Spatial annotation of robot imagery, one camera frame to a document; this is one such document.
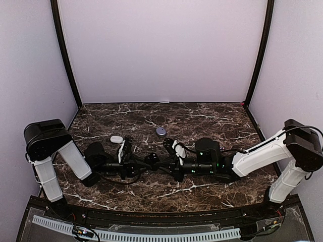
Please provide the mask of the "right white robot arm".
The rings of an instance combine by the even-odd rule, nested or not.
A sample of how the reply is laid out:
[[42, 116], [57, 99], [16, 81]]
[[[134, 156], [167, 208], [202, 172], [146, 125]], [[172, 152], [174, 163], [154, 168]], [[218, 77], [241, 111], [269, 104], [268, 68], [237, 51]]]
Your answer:
[[271, 184], [266, 201], [258, 206], [258, 215], [268, 219], [277, 210], [277, 204], [285, 201], [289, 193], [303, 179], [322, 168], [322, 131], [305, 126], [294, 119], [285, 121], [284, 127], [269, 139], [247, 150], [221, 150], [219, 142], [201, 138], [192, 150], [195, 157], [187, 157], [189, 151], [183, 144], [167, 138], [164, 147], [170, 158], [156, 161], [154, 170], [163, 169], [176, 181], [184, 175], [210, 175], [221, 183], [233, 183], [250, 173], [283, 159], [290, 159], [278, 179]]

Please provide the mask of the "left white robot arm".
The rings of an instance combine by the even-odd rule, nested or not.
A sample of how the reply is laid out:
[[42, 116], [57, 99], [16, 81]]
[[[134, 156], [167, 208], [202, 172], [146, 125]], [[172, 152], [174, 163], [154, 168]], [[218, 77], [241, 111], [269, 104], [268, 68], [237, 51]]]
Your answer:
[[72, 135], [60, 119], [31, 123], [24, 130], [26, 159], [32, 164], [37, 182], [46, 198], [53, 203], [51, 211], [60, 220], [71, 216], [53, 161], [59, 155], [85, 186], [92, 187], [105, 175], [119, 175], [121, 179], [139, 179], [147, 170], [142, 159], [132, 153], [132, 138], [111, 136], [112, 143], [119, 144], [116, 156], [105, 152], [100, 142], [91, 143], [81, 152]]

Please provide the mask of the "black earbud charging case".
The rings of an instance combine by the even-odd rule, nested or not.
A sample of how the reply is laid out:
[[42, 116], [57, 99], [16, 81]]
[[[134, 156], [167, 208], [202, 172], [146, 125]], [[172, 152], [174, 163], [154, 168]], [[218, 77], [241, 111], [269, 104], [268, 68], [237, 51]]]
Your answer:
[[157, 170], [160, 159], [156, 153], [150, 153], [144, 158], [144, 162], [148, 164], [152, 170]]

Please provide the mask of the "white earbud charging case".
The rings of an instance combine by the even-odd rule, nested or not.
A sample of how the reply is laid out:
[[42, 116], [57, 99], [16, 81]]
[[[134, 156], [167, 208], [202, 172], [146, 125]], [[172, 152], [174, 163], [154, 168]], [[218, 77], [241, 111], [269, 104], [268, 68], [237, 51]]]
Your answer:
[[111, 136], [110, 137], [110, 141], [112, 142], [112, 143], [116, 143], [116, 144], [120, 144], [120, 143], [122, 143], [123, 142], [123, 137], [121, 137], [121, 136]]

